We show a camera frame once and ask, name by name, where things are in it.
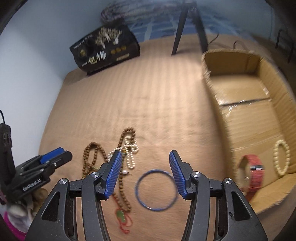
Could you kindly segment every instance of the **white wall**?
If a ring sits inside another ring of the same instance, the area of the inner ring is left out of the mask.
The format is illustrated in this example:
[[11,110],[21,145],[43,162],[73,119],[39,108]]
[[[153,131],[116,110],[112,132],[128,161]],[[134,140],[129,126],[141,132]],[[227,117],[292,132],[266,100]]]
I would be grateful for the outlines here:
[[101,25],[106,0],[29,0],[0,35],[0,109],[12,128],[15,164],[38,154],[66,74],[69,47]]
[[273,13],[265,0],[196,0],[236,23],[242,29],[269,38]]

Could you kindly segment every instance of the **black box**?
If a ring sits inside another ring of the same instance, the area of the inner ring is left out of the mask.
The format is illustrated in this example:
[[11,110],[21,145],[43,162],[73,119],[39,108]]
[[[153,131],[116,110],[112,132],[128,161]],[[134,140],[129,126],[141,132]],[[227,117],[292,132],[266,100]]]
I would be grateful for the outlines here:
[[70,47],[78,67],[94,74],[140,55],[140,46],[124,23],[117,19],[89,33]]

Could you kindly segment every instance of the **silver screw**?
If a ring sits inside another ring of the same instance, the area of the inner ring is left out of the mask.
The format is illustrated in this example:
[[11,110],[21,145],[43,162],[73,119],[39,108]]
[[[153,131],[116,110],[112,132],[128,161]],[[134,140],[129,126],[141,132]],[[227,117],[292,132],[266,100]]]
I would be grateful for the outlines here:
[[93,172],[91,174],[91,177],[93,177],[93,178],[97,178],[98,176],[99,176],[99,173],[98,172]]
[[61,180],[59,180],[60,184],[65,184],[67,183],[67,179],[66,178],[62,178]]
[[228,184],[232,184],[233,180],[231,178],[227,177],[227,178],[225,178],[225,182]]
[[192,176],[194,176],[194,177],[200,177],[200,173],[199,172],[193,172],[192,173]]

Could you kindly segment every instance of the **brown bead necklace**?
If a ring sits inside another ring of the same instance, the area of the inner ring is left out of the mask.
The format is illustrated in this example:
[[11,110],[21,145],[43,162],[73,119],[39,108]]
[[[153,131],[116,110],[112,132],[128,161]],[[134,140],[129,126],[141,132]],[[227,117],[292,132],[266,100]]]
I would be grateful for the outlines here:
[[[121,136],[120,136],[120,139],[119,139],[119,142],[118,142],[118,146],[117,146],[117,149],[122,147],[122,142],[123,142],[123,139],[125,136],[127,135],[130,135],[130,143],[131,144],[134,144],[135,143],[135,136],[136,136],[136,131],[133,129],[133,127],[130,127],[130,128],[126,128],[124,129],[124,131],[122,132]],[[89,152],[90,150],[94,148],[94,159],[92,161],[92,163],[89,163],[88,162],[88,159],[89,159]],[[107,157],[107,154],[105,152],[105,150],[103,149],[103,147],[101,146],[100,143],[97,143],[97,142],[91,142],[87,147],[85,147],[84,149],[84,152],[83,152],[83,168],[82,168],[82,178],[85,178],[89,173],[91,173],[93,170],[98,170],[97,167],[95,167],[95,164],[96,164],[96,160],[97,160],[97,156],[98,156],[98,150],[101,152],[103,158],[104,158],[104,161],[105,162],[108,162],[108,157]],[[125,152],[122,152],[122,156],[123,156],[123,160],[125,158],[125,155],[126,153]],[[125,194],[124,194],[124,191],[123,191],[123,161],[122,161],[122,166],[121,166],[121,169],[120,169],[120,172],[119,172],[119,193],[120,193],[120,196],[122,198],[122,200],[124,201],[125,205],[127,206],[127,208],[125,208],[123,206],[123,204],[120,202],[119,200],[119,197],[118,195],[113,192],[113,197],[115,199],[115,201],[117,202],[118,206],[124,210],[125,212],[129,213],[131,211],[131,204],[129,203],[129,201],[127,200]]]

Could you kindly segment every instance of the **blue bangle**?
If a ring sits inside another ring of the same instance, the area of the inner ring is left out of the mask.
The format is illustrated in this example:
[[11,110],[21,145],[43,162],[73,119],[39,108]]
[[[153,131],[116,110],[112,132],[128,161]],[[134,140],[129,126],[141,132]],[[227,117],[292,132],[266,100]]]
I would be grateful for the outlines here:
[[136,198],[138,200],[138,202],[146,209],[150,210],[150,211],[155,211],[155,212],[161,212],[161,211],[165,211],[167,209],[169,209],[170,207],[173,206],[173,204],[176,202],[177,198],[178,198],[178,191],[177,191],[177,188],[176,189],[176,195],[174,197],[174,199],[172,200],[172,202],[167,205],[166,207],[163,207],[163,208],[151,208],[151,207],[148,207],[140,198],[139,198],[139,192],[138,192],[138,189],[139,189],[139,185],[141,183],[141,181],[143,180],[144,177],[148,176],[149,174],[152,174],[152,173],[161,173],[161,174],[164,174],[164,175],[167,175],[170,177],[170,179],[173,181],[173,183],[175,184],[175,180],[174,178],[166,171],[163,171],[163,170],[159,170],[159,169],[154,169],[154,170],[150,170],[146,173],[144,173],[137,181],[137,184],[136,184],[136,187],[135,187],[135,193],[136,193]]

